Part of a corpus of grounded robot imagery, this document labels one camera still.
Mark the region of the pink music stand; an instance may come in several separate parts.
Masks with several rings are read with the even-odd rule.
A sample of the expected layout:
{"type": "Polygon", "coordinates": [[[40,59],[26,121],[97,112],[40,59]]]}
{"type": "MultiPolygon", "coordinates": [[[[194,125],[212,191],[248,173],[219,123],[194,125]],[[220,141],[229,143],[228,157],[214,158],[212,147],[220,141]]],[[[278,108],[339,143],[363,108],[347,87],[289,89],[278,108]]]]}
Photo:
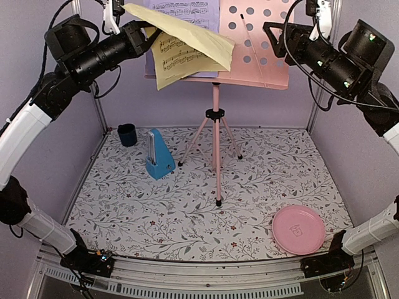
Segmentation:
{"type": "Polygon", "coordinates": [[[289,8],[289,1],[219,1],[219,33],[235,42],[229,72],[218,72],[216,78],[185,77],[193,82],[213,85],[213,107],[198,128],[190,146],[196,145],[208,121],[213,121],[212,165],[216,171],[216,205],[221,206],[221,153],[220,127],[229,130],[219,107],[219,89],[222,83],[285,90],[289,84],[287,64],[271,50],[269,38],[262,29],[264,22],[281,22],[289,8]]]}

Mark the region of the yellow sheet music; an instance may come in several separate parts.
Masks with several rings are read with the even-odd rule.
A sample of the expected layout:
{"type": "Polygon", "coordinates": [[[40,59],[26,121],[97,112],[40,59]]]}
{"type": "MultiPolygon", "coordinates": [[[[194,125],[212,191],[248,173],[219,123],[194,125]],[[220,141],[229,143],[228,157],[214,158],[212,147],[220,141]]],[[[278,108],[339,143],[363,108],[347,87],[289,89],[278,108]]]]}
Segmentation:
{"type": "Polygon", "coordinates": [[[229,72],[235,42],[188,21],[128,3],[123,8],[147,21],[149,37],[161,30],[151,46],[158,90],[197,72],[229,72]]]}

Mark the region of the purple sheet music paper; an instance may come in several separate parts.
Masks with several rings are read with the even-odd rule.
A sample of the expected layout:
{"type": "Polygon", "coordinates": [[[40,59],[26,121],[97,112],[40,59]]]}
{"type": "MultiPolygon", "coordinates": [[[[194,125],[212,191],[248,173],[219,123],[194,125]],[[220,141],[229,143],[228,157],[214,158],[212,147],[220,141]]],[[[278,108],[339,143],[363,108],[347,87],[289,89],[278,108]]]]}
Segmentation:
{"type": "MultiPolygon", "coordinates": [[[[219,33],[219,1],[143,1],[143,5],[154,11],[162,12],[176,17],[190,24],[196,25],[219,33]]],[[[191,47],[183,45],[182,41],[175,39],[172,54],[189,50],[189,55],[194,54],[191,47]]],[[[146,53],[146,75],[155,75],[155,62],[153,52],[146,53]]],[[[218,72],[196,72],[189,77],[216,78],[218,72]]]]}

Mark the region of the blue metronome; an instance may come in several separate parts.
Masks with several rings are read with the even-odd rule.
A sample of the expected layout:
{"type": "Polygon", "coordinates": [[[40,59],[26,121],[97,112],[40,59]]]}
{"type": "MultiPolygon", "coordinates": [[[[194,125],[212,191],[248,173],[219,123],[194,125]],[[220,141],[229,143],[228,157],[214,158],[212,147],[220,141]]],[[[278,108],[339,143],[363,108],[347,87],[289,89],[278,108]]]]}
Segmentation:
{"type": "Polygon", "coordinates": [[[157,129],[148,132],[148,156],[146,158],[146,170],[155,180],[159,180],[176,168],[166,143],[157,129]]]}

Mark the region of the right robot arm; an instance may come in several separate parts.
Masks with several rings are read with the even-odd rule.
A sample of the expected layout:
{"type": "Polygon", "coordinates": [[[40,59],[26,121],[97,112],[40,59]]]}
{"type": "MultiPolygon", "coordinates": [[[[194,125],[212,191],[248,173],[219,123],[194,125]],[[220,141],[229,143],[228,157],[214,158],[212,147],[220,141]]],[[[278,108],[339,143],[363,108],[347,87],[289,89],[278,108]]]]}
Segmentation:
{"type": "Polygon", "coordinates": [[[308,84],[330,95],[332,103],[355,105],[374,132],[398,151],[398,100],[380,77],[395,46],[362,20],[334,47],[323,36],[312,37],[311,26],[265,22],[262,27],[276,57],[298,67],[308,84]]]}

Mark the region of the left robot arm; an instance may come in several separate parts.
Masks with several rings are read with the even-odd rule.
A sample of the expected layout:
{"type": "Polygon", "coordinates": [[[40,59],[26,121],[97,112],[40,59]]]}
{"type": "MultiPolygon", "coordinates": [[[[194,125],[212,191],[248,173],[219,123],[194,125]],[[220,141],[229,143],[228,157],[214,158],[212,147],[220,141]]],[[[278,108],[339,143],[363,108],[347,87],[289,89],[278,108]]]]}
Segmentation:
{"type": "Polygon", "coordinates": [[[128,59],[141,57],[161,34],[143,33],[151,25],[130,21],[104,40],[91,39],[87,29],[98,27],[75,14],[49,29],[45,42],[57,67],[43,75],[21,109],[1,130],[1,222],[16,225],[47,242],[79,270],[88,270],[92,256],[83,248],[76,234],[53,220],[28,200],[27,192],[12,172],[37,136],[56,120],[81,91],[108,70],[128,59]]]}

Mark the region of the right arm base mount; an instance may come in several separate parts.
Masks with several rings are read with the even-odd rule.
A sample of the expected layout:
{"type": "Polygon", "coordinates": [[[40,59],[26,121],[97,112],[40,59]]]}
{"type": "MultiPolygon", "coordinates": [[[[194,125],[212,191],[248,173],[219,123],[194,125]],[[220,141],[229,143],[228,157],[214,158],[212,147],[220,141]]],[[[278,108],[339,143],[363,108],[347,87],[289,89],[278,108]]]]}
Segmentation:
{"type": "Polygon", "coordinates": [[[300,269],[303,271],[305,278],[327,275],[353,268],[354,265],[353,256],[341,249],[300,260],[300,269]]]}

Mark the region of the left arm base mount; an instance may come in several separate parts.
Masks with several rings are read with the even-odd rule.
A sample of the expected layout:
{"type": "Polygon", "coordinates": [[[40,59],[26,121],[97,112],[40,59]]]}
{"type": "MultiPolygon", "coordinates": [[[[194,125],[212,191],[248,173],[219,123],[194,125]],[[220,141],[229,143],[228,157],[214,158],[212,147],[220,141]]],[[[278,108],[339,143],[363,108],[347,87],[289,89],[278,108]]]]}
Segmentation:
{"type": "Polygon", "coordinates": [[[60,261],[60,265],[65,268],[105,278],[111,277],[114,264],[115,260],[110,252],[92,252],[80,247],[63,255],[60,261]]]}

